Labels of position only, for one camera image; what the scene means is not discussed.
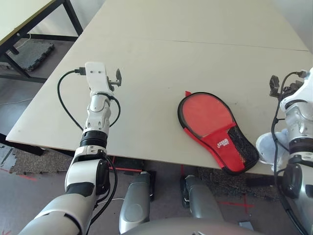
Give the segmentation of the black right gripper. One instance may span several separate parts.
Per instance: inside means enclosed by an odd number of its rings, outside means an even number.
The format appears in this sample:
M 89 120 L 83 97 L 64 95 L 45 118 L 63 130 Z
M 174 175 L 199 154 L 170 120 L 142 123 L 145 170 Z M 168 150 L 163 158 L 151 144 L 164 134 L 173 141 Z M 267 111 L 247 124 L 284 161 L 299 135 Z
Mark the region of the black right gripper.
M 272 75 L 269 81 L 270 96 L 279 96 L 279 78 L 276 75 Z M 292 95 L 302 86 L 301 81 L 295 81 L 290 83 L 283 89 L 283 95 Z

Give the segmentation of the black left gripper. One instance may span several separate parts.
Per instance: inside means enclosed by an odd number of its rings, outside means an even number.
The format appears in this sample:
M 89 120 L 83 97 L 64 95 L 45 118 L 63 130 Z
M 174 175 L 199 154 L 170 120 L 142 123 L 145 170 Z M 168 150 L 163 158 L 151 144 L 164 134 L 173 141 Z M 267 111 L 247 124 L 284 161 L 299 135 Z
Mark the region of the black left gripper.
M 116 71 L 116 80 L 110 80 L 109 77 L 107 76 L 107 83 L 109 86 L 109 89 L 114 92 L 114 86 L 121 86 L 122 83 L 122 76 L 121 76 L 121 72 L 120 69 L 117 69 Z

